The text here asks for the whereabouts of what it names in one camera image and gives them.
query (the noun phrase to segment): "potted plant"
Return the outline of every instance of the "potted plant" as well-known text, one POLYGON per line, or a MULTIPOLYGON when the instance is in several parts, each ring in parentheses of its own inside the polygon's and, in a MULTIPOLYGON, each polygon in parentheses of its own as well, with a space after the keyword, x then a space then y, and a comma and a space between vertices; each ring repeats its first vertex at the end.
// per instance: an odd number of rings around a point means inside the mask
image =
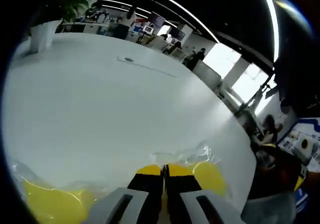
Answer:
POLYGON ((48 0, 40 9, 30 29, 30 52, 47 50, 53 42, 57 27, 62 22, 74 22, 78 11, 87 8, 89 8, 87 0, 48 0))

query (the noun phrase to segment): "desk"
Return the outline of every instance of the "desk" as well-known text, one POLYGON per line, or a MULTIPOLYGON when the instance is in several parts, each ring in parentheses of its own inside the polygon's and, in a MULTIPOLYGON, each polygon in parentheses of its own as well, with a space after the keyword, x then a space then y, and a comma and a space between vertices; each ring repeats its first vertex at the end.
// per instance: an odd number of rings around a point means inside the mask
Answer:
POLYGON ((249 137, 198 77, 169 56, 113 37, 55 34, 48 51, 16 59, 2 114, 6 153, 57 187, 126 186, 150 154, 207 140, 241 211, 255 173, 249 137))

